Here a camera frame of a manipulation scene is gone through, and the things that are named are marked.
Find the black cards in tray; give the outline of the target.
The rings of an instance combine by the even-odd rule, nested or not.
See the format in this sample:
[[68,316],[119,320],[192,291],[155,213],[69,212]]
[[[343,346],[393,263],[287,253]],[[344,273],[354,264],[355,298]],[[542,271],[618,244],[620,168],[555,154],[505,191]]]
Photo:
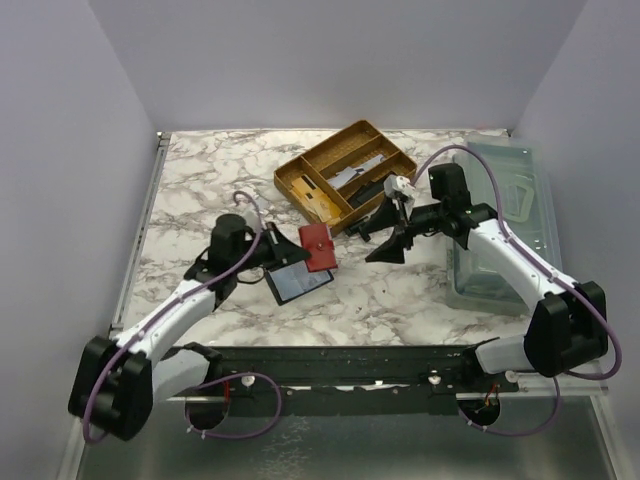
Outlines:
[[352,210],[357,210],[383,192],[384,182],[391,176],[397,176],[397,173],[391,171],[377,180],[371,180],[361,185],[349,185],[346,201],[350,208]]

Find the black T-shaped pipe fitting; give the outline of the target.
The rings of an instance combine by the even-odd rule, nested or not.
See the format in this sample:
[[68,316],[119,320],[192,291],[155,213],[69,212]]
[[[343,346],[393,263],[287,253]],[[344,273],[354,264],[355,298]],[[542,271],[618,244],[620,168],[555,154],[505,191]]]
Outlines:
[[344,229],[344,233],[348,237],[358,235],[364,242],[371,240],[371,232],[369,227],[369,218],[362,218]]

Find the clear plastic storage box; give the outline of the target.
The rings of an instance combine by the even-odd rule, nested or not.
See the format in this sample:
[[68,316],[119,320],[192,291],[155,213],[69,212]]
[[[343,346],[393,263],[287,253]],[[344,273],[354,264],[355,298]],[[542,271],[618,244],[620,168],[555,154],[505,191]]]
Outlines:
[[[465,151],[453,155],[464,170],[472,204],[500,210],[510,235],[517,237],[558,270],[562,268],[556,218],[548,175],[537,149],[503,136],[472,134],[464,145],[480,155],[480,163]],[[455,241],[447,246],[446,304],[455,309],[499,315],[525,315],[526,302],[502,276],[514,274],[519,252],[504,239],[499,225],[488,228],[491,238],[482,250],[465,250]]]

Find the yellow cards in tray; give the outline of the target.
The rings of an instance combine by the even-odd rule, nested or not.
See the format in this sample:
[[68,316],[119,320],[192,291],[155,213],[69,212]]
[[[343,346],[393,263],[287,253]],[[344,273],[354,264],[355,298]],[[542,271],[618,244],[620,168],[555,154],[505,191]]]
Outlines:
[[294,179],[291,186],[292,193],[302,206],[322,223],[333,226],[340,221],[342,211],[339,206],[307,175]]

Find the brown woven organizer tray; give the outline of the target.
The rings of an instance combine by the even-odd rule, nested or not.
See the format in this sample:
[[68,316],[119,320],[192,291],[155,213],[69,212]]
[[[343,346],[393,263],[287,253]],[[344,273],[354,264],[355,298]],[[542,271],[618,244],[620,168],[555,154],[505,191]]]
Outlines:
[[379,206],[388,175],[409,178],[416,170],[380,130],[359,120],[277,168],[274,184],[305,219],[337,235]]

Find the red leather card holder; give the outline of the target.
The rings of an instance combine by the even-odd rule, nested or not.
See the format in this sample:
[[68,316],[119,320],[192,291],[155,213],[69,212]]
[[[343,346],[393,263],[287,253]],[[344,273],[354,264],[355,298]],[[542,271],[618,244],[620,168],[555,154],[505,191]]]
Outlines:
[[329,227],[325,223],[310,224],[298,229],[301,247],[310,253],[305,261],[311,273],[338,267],[335,246]]

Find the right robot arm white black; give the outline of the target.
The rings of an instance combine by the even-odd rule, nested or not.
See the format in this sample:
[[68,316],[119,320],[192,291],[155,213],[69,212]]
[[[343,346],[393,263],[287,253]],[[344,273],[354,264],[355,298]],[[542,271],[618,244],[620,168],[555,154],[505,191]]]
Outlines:
[[533,371],[554,377],[607,353],[605,295],[596,283],[578,283],[563,274],[521,244],[494,208],[472,203],[460,166],[432,167],[429,180],[436,201],[417,207],[407,178],[386,178],[385,199],[361,233],[385,228],[393,232],[366,260],[402,264],[415,237],[443,234],[491,264],[524,301],[531,320],[523,335],[472,347],[471,370],[479,375]]

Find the black leather card holder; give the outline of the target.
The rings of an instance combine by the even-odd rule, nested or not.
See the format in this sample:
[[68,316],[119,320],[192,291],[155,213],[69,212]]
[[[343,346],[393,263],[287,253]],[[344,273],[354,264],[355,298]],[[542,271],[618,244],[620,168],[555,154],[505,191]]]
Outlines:
[[333,274],[328,270],[309,272],[304,261],[267,271],[265,278],[280,306],[334,281]]

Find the grey cards in tray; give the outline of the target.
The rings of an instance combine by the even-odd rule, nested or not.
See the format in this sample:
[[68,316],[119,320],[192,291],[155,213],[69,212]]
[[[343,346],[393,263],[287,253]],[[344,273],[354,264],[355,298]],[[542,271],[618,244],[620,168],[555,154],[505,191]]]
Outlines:
[[368,174],[372,169],[374,169],[375,167],[381,165],[386,159],[387,159],[387,157],[385,155],[378,154],[378,155],[375,155],[375,156],[369,158],[368,160],[364,161],[363,163],[361,163],[359,165],[345,166],[343,169],[341,169],[337,173],[335,173],[332,177],[334,177],[336,174],[338,174],[339,172],[341,172],[342,170],[344,170],[347,167],[359,168],[359,169],[362,170],[362,173],[358,177],[356,177],[356,178],[352,179],[351,181],[349,181],[342,188],[346,188],[347,186],[349,186],[351,184],[361,185],[361,184],[366,183],[368,181],[375,180],[373,177],[371,177],[371,178],[367,178],[364,181],[357,182],[360,179],[362,179],[366,174]]

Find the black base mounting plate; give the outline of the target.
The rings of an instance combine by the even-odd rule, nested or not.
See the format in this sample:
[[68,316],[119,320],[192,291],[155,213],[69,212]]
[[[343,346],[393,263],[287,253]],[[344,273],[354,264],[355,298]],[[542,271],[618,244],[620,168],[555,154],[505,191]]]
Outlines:
[[197,413],[220,402],[238,417],[454,415],[461,399],[515,393],[471,364],[467,346],[209,347]]

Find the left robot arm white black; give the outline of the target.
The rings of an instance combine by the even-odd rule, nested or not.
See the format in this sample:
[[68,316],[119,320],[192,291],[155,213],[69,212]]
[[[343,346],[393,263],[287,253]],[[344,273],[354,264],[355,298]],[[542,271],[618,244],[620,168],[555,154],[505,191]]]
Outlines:
[[118,336],[96,336],[85,345],[68,402],[69,413],[82,422],[85,442],[100,442],[94,430],[120,440],[140,432],[158,390],[154,371],[177,340],[231,295],[239,273],[274,270],[310,256],[272,222],[218,217],[209,246],[159,307]]

